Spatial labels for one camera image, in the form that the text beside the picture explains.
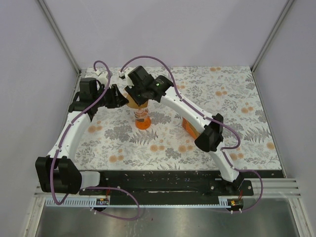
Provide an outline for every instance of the floral tablecloth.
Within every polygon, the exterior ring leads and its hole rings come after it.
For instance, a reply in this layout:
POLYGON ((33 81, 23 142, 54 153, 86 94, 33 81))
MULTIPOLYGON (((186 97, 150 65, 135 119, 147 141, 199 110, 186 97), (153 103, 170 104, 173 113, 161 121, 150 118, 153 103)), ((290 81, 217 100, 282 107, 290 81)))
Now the floral tablecloth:
MULTIPOLYGON (((161 67, 147 67, 154 77, 167 76, 161 67)), ((189 99, 241 137, 241 146, 228 151, 237 168, 281 169, 271 133, 249 67, 171 67, 177 86, 189 99)), ((126 82, 111 68, 112 83, 126 96, 126 82)), ((85 77, 96 77, 88 68, 85 77)), ((135 127, 133 111, 100 108, 78 146, 74 163, 80 170, 216 170, 209 153, 199 150, 181 126, 181 117, 155 101, 149 102, 152 125, 135 127)), ((224 129, 225 144, 236 144, 224 129)))

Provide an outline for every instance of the wire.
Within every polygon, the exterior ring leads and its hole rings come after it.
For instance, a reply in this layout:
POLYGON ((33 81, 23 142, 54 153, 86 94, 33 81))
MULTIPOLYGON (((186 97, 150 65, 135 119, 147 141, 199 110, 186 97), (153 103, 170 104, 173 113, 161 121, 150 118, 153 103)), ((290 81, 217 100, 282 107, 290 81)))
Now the wire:
POLYGON ((94 66, 95 66, 96 63, 102 63, 102 64, 106 67, 106 69, 107 69, 107 71, 108 71, 108 78, 109 78, 109 79, 108 79, 108 83, 107 83, 107 85, 106 85, 104 91, 102 92, 102 94, 101 94, 91 105, 89 105, 86 109, 84 109, 81 113, 79 113, 79 114, 71 121, 71 123, 66 127, 66 129, 65 129, 65 131, 64 131, 64 133, 63 133, 63 135, 62 135, 62 137, 61 137, 61 139, 60 139, 60 141, 59 141, 58 149, 57 149, 56 152, 55 152, 55 155, 54 155, 52 164, 51 164, 51 166, 50 166, 50 173, 49 173, 50 191, 51 191, 52 198, 53 198, 53 200, 54 200, 54 202, 55 202, 56 205, 61 205, 61 204, 65 201, 65 199, 67 198, 67 196, 68 196, 68 194, 66 194, 66 195, 63 197, 63 199, 59 202, 59 201, 57 200, 57 198, 56 198, 55 189, 54 189, 54 167, 55 167, 55 163, 56 163, 56 160, 57 160, 57 156, 58 156, 59 152, 61 151, 60 149, 61 149, 61 147, 62 147, 62 145, 63 145, 63 142, 64 142, 64 140, 65 140, 65 138, 66 138, 66 135, 67 135, 69 129, 74 125, 74 122, 75 122, 77 119, 79 119, 81 115, 83 115, 85 112, 87 112, 87 111, 88 111, 89 109, 91 109, 93 106, 95 106, 95 105, 102 99, 102 97, 105 95, 105 92, 108 90, 109 85, 110 85, 110 81, 111 81, 111 76, 112 76, 112 74, 111 74, 111 71, 110 71, 109 67, 108 67, 104 62, 102 62, 102 61, 100 61, 100 60, 96 61, 96 62, 94 63, 94 66))
POLYGON ((219 122, 219 121, 217 121, 217 120, 215 120, 215 119, 212 119, 212 118, 210 118, 210 117, 205 116, 202 112, 200 112, 198 109, 196 109, 196 108, 195 108, 193 105, 191 105, 188 101, 186 101, 185 99, 183 99, 183 97, 181 96, 181 93, 179 92, 179 90, 178 90, 178 88, 177 88, 176 80, 174 79, 174 76, 173 76, 171 70, 170 70, 170 69, 168 68, 168 66, 167 66, 163 61, 161 61, 160 59, 155 58, 155 57, 152 57, 152 56, 146 56, 146 55, 137 56, 137 57, 134 57, 134 58, 132 58, 131 60, 129 60, 127 63, 125 63, 125 64, 122 66, 122 68, 121 68, 120 71, 123 72, 123 70, 125 69, 125 67, 126 67, 129 63, 131 63, 131 62, 133 62, 134 60, 139 59, 139 58, 150 58, 150 59, 153 59, 153 60, 156 60, 156 61, 160 62, 160 63, 166 68, 166 70, 168 71, 168 73, 169 73, 169 75, 170 75, 170 77, 171 77, 171 80, 172 80, 172 82, 173 82, 174 90, 175 90, 177 96, 178 96, 185 104, 187 104, 191 109, 193 109, 195 112, 197 112, 197 113, 198 113, 199 115, 201 115, 202 117, 205 117, 207 120, 210 120, 210 121, 212 121, 212 122, 215 122, 215 123, 217 123, 217 124, 219 124, 219 125, 221 125, 221 126, 227 128, 229 131, 231 131, 231 132, 236 136, 236 138, 237 138, 237 145, 235 145, 235 146, 233 146, 233 147, 222 147, 222 148, 221 148, 221 151, 222 151, 222 153, 223 153, 223 155, 224 155, 224 157, 225 157, 225 160, 227 161, 227 163, 230 165, 230 167, 231 167, 232 169, 234 169, 235 171, 241 172, 241 173, 252 172, 252 173, 254 173, 254 174, 256 174, 256 175, 258 176, 258 178, 259 178, 259 180, 260 180, 260 184, 261 184, 261 191, 260 191, 259 198, 258 198, 257 201, 255 202, 255 204, 253 204, 253 205, 252 205, 251 207, 249 207, 249 208, 246 208, 245 210, 243 210, 243 212, 249 211, 249 210, 253 209, 253 208, 259 203, 259 201, 260 201, 261 198, 262 198, 262 194, 263 194, 263 182, 262 182, 261 176, 260 176, 259 173, 258 173, 257 171, 255 171, 255 170, 250 170, 250 169, 242 170, 242 169, 237 169, 237 168, 235 168, 235 167, 233 166, 233 164, 229 161, 229 159, 228 159, 226 153, 224 152, 224 150, 232 150, 232 149, 236 149, 236 148, 238 148, 238 147, 240 146, 241 140, 240 140, 240 136, 238 135, 238 133, 237 133, 236 131, 234 131, 231 127, 229 127, 229 126, 223 124, 222 122, 219 122))
POLYGON ((139 217, 140 217, 140 206, 139 206, 139 203, 138 201, 136 200, 136 198, 131 194, 129 193, 128 191, 124 190, 124 189, 119 189, 119 188, 111 188, 111 187, 88 187, 88 188, 85 188, 85 189, 105 189, 105 190, 118 190, 118 191, 121 191, 123 193, 126 193, 128 196, 130 196, 134 202, 136 203, 137 205, 137 215, 132 217, 132 218, 124 218, 124 217, 119 217, 119 216, 114 216, 114 215, 111 215, 111 214, 108 214, 108 213, 104 213, 104 212, 101 212, 101 211, 97 211, 95 210, 97 213, 101 214, 101 215, 104 215, 104 216, 109 216, 109 217, 113 217, 113 218, 116 218, 116 219, 119 219, 119 220, 123 220, 123 221, 134 221, 134 220, 137 220, 139 217))

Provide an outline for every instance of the orange bottle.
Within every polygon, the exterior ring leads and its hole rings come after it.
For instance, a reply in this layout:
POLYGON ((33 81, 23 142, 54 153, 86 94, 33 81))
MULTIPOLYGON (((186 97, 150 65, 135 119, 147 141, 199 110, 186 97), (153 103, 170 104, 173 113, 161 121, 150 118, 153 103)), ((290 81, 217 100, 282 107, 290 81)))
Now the orange bottle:
POLYGON ((138 106, 129 95, 127 95, 126 98, 129 101, 127 106, 134 109, 136 127, 140 130, 145 130, 149 128, 152 124, 152 121, 148 115, 148 101, 145 104, 138 106))

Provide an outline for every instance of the purple cable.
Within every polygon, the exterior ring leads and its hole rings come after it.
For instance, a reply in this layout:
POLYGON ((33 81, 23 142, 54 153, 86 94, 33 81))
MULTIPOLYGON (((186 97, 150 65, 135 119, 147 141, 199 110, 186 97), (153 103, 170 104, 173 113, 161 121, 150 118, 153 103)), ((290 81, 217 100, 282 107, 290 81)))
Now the purple cable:
POLYGON ((111 214, 108 214, 108 213, 103 213, 101 211, 96 211, 98 212, 99 214, 102 214, 102 215, 105 215, 105 216, 109 216, 109 217, 113 217, 113 218, 116 218, 116 219, 119 219, 119 220, 123 220, 123 221, 134 221, 134 220, 137 220, 140 216, 140 206, 139 206, 139 203, 138 201, 136 200, 136 198, 131 194, 129 193, 128 191, 124 190, 124 189, 119 189, 119 188, 111 188, 111 187, 88 187, 88 188, 85 188, 85 189, 106 189, 106 190, 118 190, 118 191, 121 191, 123 193, 126 193, 128 196, 130 196, 134 202, 136 203, 137 205, 137 215, 132 217, 132 218, 124 218, 124 217, 119 217, 119 216, 114 216, 114 215, 111 215, 111 214))
MULTIPOLYGON (((194 110, 195 112, 197 112, 199 115, 201 115, 202 117, 204 117, 204 114, 203 114, 202 112, 200 112, 200 111, 199 111, 198 109, 196 109, 193 105, 191 105, 188 101, 186 101, 185 99, 182 98, 181 93, 179 92, 179 90, 178 90, 178 88, 177 88, 176 80, 174 79, 174 76, 173 76, 171 70, 170 70, 170 69, 168 68, 168 66, 167 66, 163 61, 161 61, 160 59, 155 58, 155 57, 152 57, 152 56, 146 56, 146 55, 137 56, 137 57, 132 58, 131 60, 129 60, 127 63, 125 63, 125 64, 123 65, 123 67, 121 68, 120 71, 123 72, 123 70, 125 69, 125 67, 126 67, 128 64, 130 64, 131 62, 133 62, 134 60, 139 59, 139 58, 150 58, 150 59, 154 59, 154 60, 160 62, 160 63, 166 68, 166 70, 168 71, 168 73, 169 73, 169 75, 170 75, 170 77, 171 77, 171 79, 172 79, 172 82, 173 82, 173 85, 174 85, 174 90, 175 90, 177 96, 178 96, 185 104, 187 104, 191 109, 193 109, 193 110, 194 110)), ((259 203, 259 201, 260 201, 261 198, 262 198, 262 194, 263 194, 263 182, 262 182, 262 178, 261 178, 261 176, 259 175, 259 173, 258 173, 257 171, 255 171, 255 170, 250 170, 250 169, 242 170, 242 169, 237 169, 237 168, 235 168, 235 167, 233 166, 233 164, 229 161, 229 159, 228 159, 227 155, 225 154, 225 152, 223 151, 223 150, 236 149, 236 148, 238 148, 238 147, 240 146, 241 140, 240 140, 240 137, 239 137, 238 133, 237 133, 236 131, 234 131, 231 127, 229 127, 229 126, 223 124, 222 122, 219 122, 219 121, 217 121, 217 120, 214 120, 214 119, 212 119, 212 118, 210 118, 210 117, 206 117, 206 119, 207 119, 207 120, 210 120, 210 121, 212 121, 212 122, 215 122, 215 123, 217 123, 217 124, 219 124, 219 125, 221 125, 221 126, 227 128, 229 131, 231 131, 231 132, 236 136, 236 138, 237 138, 237 145, 235 145, 234 147, 222 147, 222 148, 221 148, 221 151, 222 151, 222 153, 223 153, 223 155, 224 155, 224 157, 225 157, 227 163, 230 165, 230 167, 231 167, 232 169, 238 171, 238 172, 243 172, 243 173, 244 173, 244 172, 252 172, 252 173, 256 174, 256 175, 258 176, 259 180, 260 180, 261 191, 260 191, 260 195, 259 195, 258 200, 257 200, 256 203, 253 204, 251 207, 246 208, 245 210, 243 210, 243 211, 249 211, 249 210, 251 210, 252 208, 254 208, 254 207, 259 203)))
POLYGON ((62 137, 61 137, 61 139, 60 139, 60 141, 59 141, 58 149, 56 150, 56 153, 55 153, 55 155, 54 155, 54 158, 53 158, 53 161, 52 161, 52 164, 51 164, 51 167, 50 167, 50 173, 49 173, 50 191, 51 191, 52 198, 53 198, 53 200, 54 200, 54 202, 55 202, 56 205, 61 205, 61 204, 65 201, 66 197, 68 196, 68 194, 66 194, 66 195, 63 197, 63 199, 59 202, 59 201, 57 200, 57 198, 56 198, 55 189, 54 189, 54 166, 55 166, 55 163, 56 163, 56 160, 57 160, 57 156, 58 156, 58 154, 59 154, 59 152, 60 152, 60 149, 61 149, 61 147, 62 147, 62 144, 63 144, 63 142, 64 142, 64 140, 65 140, 65 137, 66 137, 66 135, 67 135, 69 129, 71 128, 71 126, 74 125, 74 122, 75 122, 77 119, 79 119, 81 115, 83 115, 85 112, 87 112, 87 111, 88 111, 89 109, 91 109, 93 106, 95 106, 95 105, 101 100, 101 98, 105 95, 105 92, 107 91, 107 89, 108 89, 109 86, 110 86, 110 81, 111 81, 111 76, 112 76, 112 74, 111 74, 111 71, 110 71, 108 65, 106 65, 104 62, 98 60, 98 61, 95 61, 94 65, 93 65, 94 68, 95 68, 95 65, 96 65, 97 63, 102 63, 102 64, 106 67, 106 69, 107 69, 107 71, 108 71, 108 83, 107 83, 107 85, 106 85, 104 91, 102 92, 102 94, 99 96, 99 98, 96 99, 96 100, 95 100, 90 106, 88 106, 85 110, 83 110, 81 113, 79 113, 79 114, 71 121, 71 123, 67 126, 67 128, 65 129, 65 131, 64 131, 64 133, 63 133, 63 135, 62 135, 62 137))

